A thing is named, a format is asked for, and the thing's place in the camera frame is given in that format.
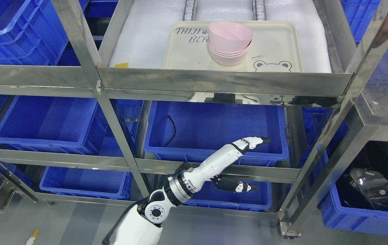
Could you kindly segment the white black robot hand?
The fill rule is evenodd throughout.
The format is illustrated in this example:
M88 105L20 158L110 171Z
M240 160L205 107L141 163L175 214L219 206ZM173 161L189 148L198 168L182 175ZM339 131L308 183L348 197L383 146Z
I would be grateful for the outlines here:
M270 142L271 139L268 137L246 137L225 144L204 160L200 166L191 172L184 172L181 177L182 186L192 194L199 192L205 182L211 182L216 189L231 193L257 191L257 185L248 184L233 177L225 177L221 173L249 150Z

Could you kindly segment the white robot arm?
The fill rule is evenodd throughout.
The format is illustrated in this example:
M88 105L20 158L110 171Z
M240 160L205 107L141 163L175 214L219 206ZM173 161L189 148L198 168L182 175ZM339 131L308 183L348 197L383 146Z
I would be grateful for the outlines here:
M187 202L209 179L183 163L160 189L131 204L102 240L103 245L156 245L171 208Z

